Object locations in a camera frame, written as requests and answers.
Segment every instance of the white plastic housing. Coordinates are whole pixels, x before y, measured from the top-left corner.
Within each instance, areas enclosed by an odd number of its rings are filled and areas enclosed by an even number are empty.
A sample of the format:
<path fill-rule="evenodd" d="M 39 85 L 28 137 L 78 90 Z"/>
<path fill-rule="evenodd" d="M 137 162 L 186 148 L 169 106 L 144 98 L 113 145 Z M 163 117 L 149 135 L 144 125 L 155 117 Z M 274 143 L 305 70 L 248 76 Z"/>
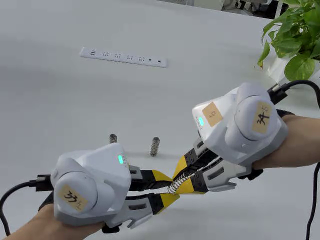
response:
<path fill-rule="evenodd" d="M 91 218 L 121 210 L 131 175 L 123 148 L 119 143 L 111 143 L 96 150 L 61 155 L 51 174 L 51 183 L 55 208 L 77 218 Z M 60 196 L 61 189 L 66 186 L 85 202 L 83 209 L 76 209 L 68 199 Z"/>
<path fill-rule="evenodd" d="M 253 131 L 259 102 L 270 106 L 269 123 L 263 133 Z M 211 103 L 221 115 L 214 125 L 210 125 L 203 112 Z M 273 152 L 288 133 L 267 91 L 252 83 L 244 83 L 222 97 L 195 106 L 192 115 L 204 145 L 223 159 L 243 166 Z"/>

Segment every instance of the human hand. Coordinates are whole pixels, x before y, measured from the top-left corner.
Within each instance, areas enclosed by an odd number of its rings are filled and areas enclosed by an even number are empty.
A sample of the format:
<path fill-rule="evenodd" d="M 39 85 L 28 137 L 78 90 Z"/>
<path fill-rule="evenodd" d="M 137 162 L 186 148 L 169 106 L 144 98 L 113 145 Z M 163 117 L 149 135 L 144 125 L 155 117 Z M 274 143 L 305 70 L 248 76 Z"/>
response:
<path fill-rule="evenodd" d="M 66 225 L 55 219 L 54 205 L 48 204 L 5 240 L 83 240 L 103 226 L 102 222 L 85 226 Z"/>

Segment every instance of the metal spring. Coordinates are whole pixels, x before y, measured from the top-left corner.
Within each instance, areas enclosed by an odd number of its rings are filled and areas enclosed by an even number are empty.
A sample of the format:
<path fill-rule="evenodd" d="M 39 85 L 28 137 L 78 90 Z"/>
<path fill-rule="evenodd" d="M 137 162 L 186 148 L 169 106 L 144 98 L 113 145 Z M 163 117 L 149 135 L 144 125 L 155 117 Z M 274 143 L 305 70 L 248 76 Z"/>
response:
<path fill-rule="evenodd" d="M 184 172 L 182 173 L 176 180 L 174 180 L 169 186 L 168 186 L 168 192 L 170 194 L 175 194 L 178 188 L 189 178 L 192 177 L 193 174 Z"/>
<path fill-rule="evenodd" d="M 152 144 L 151 144 L 151 150 L 150 150 L 150 155 L 152 157 L 154 157 L 155 155 L 157 155 L 158 153 L 158 148 L 159 148 L 159 144 L 160 144 L 160 138 L 158 138 L 157 136 L 155 136 L 152 139 Z"/>
<path fill-rule="evenodd" d="M 118 137 L 117 135 L 115 135 L 114 133 L 110 134 L 109 136 L 109 143 L 116 143 L 118 141 Z"/>

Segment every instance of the green led light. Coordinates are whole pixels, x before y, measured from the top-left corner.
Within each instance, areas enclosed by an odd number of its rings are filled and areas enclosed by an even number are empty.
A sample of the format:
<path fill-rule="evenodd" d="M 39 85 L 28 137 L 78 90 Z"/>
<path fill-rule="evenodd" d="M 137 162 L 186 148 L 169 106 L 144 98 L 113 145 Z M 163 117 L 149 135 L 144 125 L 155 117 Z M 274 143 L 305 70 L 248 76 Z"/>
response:
<path fill-rule="evenodd" d="M 121 155 L 118 156 L 118 159 L 120 164 L 124 164 L 124 160 Z"/>
<path fill-rule="evenodd" d="M 202 119 L 202 117 L 198 117 L 198 120 L 199 120 L 199 123 L 201 126 L 203 126 L 205 123 L 204 123 L 204 120 Z"/>

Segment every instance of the handwritten label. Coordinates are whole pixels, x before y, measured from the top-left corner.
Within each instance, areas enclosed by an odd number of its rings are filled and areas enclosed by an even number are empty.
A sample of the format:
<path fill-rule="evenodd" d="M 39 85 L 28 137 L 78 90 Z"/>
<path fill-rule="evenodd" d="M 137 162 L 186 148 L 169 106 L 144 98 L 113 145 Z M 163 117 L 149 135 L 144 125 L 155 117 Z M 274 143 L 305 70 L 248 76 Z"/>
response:
<path fill-rule="evenodd" d="M 82 212 L 88 201 L 79 193 L 65 184 L 58 193 L 58 196 L 78 212 Z"/>
<path fill-rule="evenodd" d="M 270 122 L 270 114 L 272 107 L 270 104 L 259 101 L 254 114 L 252 130 L 261 134 L 265 134 L 268 130 Z"/>
<path fill-rule="evenodd" d="M 206 106 L 202 110 L 202 112 L 211 127 L 213 127 L 223 119 L 220 111 L 213 102 Z"/>

